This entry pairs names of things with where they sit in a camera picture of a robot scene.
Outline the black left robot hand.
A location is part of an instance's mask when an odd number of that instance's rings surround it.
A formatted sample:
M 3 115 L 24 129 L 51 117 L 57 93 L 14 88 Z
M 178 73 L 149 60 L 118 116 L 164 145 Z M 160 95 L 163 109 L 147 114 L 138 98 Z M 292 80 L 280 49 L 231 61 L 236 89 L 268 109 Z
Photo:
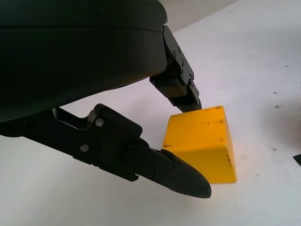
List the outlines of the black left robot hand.
M 98 104 L 84 118 L 62 106 L 149 78 L 182 112 L 202 108 L 194 72 L 158 0 L 3 0 L 0 133 L 25 137 L 104 171 L 209 198 L 207 179 L 142 127 Z

